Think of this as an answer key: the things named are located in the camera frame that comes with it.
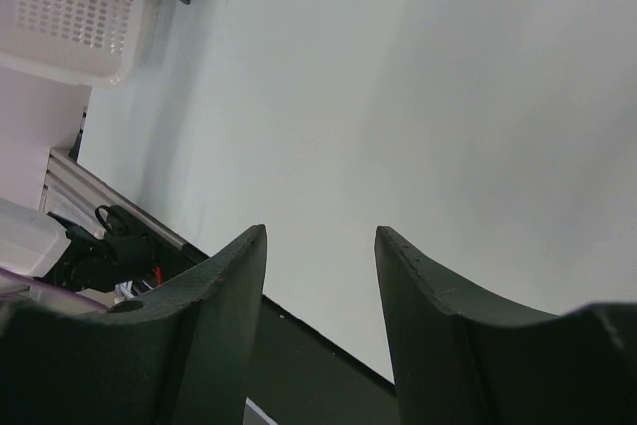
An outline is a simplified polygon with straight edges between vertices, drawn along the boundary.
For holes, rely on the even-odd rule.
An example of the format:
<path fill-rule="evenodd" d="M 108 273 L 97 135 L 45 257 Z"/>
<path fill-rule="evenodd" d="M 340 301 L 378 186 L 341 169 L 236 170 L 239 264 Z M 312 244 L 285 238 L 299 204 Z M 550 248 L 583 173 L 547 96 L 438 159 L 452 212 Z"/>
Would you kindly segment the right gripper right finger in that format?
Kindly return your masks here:
<path fill-rule="evenodd" d="M 394 229 L 375 261 L 405 424 L 632 424 L 636 307 L 553 315 L 494 294 Z"/>

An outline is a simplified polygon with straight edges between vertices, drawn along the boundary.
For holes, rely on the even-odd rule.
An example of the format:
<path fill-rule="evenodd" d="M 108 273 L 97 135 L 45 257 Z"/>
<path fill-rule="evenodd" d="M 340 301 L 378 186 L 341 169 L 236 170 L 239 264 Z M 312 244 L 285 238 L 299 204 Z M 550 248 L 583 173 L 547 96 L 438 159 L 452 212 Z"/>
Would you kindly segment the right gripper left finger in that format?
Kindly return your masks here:
<path fill-rule="evenodd" d="M 5 424 L 239 424 L 262 299 L 267 235 L 104 312 L 1 304 Z"/>

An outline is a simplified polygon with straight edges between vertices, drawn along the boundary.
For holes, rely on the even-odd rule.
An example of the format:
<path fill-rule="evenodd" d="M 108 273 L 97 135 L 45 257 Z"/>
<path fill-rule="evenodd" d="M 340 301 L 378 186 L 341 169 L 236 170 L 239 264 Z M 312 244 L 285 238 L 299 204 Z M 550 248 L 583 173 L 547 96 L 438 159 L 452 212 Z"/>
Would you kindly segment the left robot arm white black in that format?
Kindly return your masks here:
<path fill-rule="evenodd" d="M 156 0 L 1 0 L 1 65 L 69 86 L 113 87 L 136 67 Z M 1 291 L 154 288 L 193 266 L 184 245 L 122 204 L 93 208 L 97 237 L 55 212 L 1 202 Z"/>

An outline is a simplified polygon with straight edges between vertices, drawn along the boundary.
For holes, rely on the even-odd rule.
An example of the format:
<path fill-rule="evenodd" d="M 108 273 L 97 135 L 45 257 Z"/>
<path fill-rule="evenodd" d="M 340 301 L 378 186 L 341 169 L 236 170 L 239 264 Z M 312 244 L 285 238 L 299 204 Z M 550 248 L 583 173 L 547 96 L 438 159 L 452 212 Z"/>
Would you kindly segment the white perforated plastic basket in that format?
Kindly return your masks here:
<path fill-rule="evenodd" d="M 160 0 L 1 0 L 1 65 L 111 87 L 135 68 Z"/>

